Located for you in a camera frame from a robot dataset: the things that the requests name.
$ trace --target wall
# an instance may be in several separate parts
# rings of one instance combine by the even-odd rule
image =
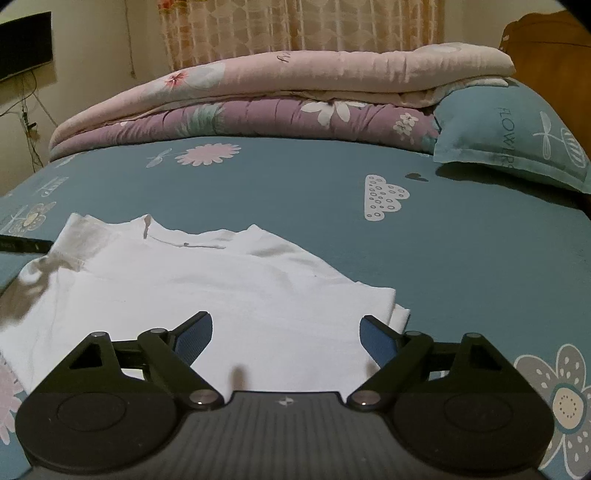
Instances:
[[[498,47],[506,25],[532,12],[552,13],[556,0],[446,0],[446,41]]]
[[[52,11],[54,62],[35,71],[38,96],[57,123],[139,82],[167,72],[164,46],[158,50],[155,0],[130,0],[130,30],[136,49],[137,80],[130,75],[123,0],[15,0],[0,22]],[[33,86],[33,77],[26,77]],[[0,112],[18,100],[20,77],[0,83]],[[37,122],[37,151],[47,162],[54,126],[34,97],[27,100],[30,121]],[[0,196],[33,173],[27,141],[16,115],[0,118]]]

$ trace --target wooden headboard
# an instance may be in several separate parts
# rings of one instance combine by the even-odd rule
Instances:
[[[566,10],[529,14],[506,26],[499,48],[591,156],[591,33]]]

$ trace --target television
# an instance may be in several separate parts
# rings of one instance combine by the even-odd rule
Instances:
[[[0,24],[0,82],[51,61],[51,12]]]

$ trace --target blue bed sheet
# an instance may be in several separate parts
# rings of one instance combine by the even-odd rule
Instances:
[[[368,210],[369,176],[408,197]],[[372,211],[384,213],[370,221]],[[591,221],[568,192],[375,145],[188,138],[50,164],[0,200],[0,233],[55,239],[72,212],[112,223],[150,213],[190,233],[255,223],[353,280],[396,288],[408,328],[437,341],[483,333],[551,406],[570,392],[584,413],[573,427],[555,409],[544,472],[566,480],[591,469]],[[31,258],[0,254],[0,287]],[[0,477],[13,478],[25,463],[3,405]]]

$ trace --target blue pillow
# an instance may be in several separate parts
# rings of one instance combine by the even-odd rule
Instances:
[[[591,163],[554,109],[532,89],[457,90],[435,108],[436,162],[482,163],[539,183],[591,193]]]

